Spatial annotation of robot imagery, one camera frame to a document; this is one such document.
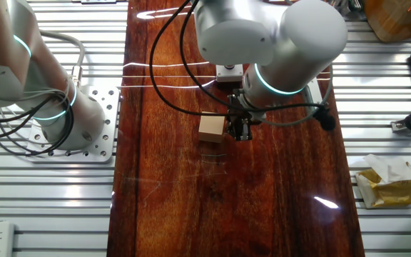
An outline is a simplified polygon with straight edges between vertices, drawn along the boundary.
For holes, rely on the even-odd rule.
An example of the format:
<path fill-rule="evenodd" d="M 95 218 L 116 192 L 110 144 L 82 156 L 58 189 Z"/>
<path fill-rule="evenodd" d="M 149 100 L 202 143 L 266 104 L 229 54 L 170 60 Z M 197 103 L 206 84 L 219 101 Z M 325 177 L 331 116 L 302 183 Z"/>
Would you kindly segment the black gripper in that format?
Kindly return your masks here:
<path fill-rule="evenodd" d="M 252 114 L 245 111 L 245 107 L 239 102 L 238 97 L 235 94 L 228 95 L 228 103 L 231 107 L 228 107 L 229 117 L 226 118 L 226 131 L 237 141 L 249 141 L 252 134 L 249 122 L 258 122 Z"/>

